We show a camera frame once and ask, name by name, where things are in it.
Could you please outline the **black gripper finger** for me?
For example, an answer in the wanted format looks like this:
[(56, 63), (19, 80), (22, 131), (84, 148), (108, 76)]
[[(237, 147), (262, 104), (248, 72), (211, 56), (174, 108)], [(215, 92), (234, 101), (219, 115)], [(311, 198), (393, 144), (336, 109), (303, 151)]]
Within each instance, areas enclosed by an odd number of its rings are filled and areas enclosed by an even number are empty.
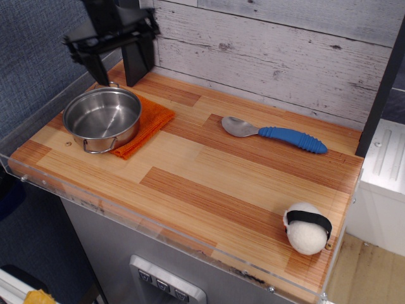
[(145, 75), (154, 67), (154, 43), (152, 37), (141, 37), (125, 47), (127, 75)]
[(80, 57), (83, 65), (95, 81), (102, 86), (107, 86), (109, 84), (108, 75), (99, 55), (80, 53)]

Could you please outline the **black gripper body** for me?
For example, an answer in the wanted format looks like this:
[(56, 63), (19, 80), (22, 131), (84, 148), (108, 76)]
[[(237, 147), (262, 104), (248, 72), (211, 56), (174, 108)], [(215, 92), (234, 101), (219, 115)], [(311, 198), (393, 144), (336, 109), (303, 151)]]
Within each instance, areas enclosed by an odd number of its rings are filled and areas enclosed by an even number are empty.
[(122, 8), (114, 1), (83, 1), (88, 19), (63, 37), (75, 63), (126, 46), (141, 37), (155, 38), (158, 24), (153, 8)]

